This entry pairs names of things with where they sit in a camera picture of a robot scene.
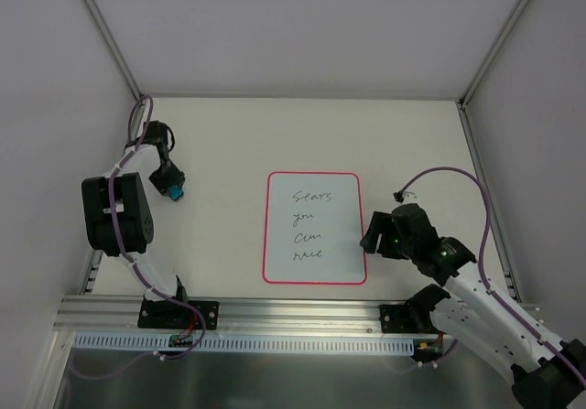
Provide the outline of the pink framed whiteboard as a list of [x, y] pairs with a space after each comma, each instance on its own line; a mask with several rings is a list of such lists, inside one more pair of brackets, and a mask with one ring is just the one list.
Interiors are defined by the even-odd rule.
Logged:
[[359, 177], [276, 171], [267, 178], [262, 276], [271, 285], [362, 285], [367, 279]]

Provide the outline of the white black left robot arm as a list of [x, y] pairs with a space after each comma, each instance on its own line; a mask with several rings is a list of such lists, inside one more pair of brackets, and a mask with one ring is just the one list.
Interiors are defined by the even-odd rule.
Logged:
[[96, 251], [123, 264], [143, 289], [143, 298], [161, 302], [158, 315], [172, 328], [190, 319], [185, 287], [153, 247], [154, 217], [146, 185], [173, 202], [184, 196], [186, 178], [170, 152], [175, 137], [168, 125], [155, 121], [126, 146], [114, 167], [81, 183], [88, 242]]

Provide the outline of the blue whiteboard eraser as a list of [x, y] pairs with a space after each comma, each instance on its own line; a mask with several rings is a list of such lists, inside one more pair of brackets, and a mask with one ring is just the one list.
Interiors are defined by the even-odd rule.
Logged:
[[181, 199], [183, 197], [183, 195], [184, 195], [183, 189], [178, 186], [174, 186], [173, 188], [171, 188], [169, 190], [169, 197], [173, 201], [178, 201], [179, 199]]

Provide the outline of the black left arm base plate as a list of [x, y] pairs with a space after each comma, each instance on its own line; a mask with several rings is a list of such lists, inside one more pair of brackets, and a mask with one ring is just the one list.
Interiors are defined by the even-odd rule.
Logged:
[[[189, 304], [201, 312], [207, 330], [217, 328], [219, 302], [190, 300]], [[195, 320], [195, 329], [202, 329], [201, 320], [187, 308], [173, 305], [168, 301], [144, 299], [141, 303], [137, 326], [147, 329], [187, 329], [192, 320]]]

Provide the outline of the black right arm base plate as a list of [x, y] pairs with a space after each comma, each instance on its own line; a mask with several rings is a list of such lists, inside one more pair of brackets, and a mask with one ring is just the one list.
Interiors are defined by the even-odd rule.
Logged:
[[384, 334], [438, 334], [429, 311], [417, 305], [379, 305], [379, 320]]

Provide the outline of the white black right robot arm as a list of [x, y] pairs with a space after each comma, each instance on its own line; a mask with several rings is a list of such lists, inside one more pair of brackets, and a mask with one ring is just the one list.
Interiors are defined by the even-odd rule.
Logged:
[[416, 203], [376, 211], [360, 245], [432, 279], [381, 323], [447, 334], [492, 366], [524, 408], [567, 408], [585, 390], [585, 345], [565, 341], [494, 286], [463, 243]]

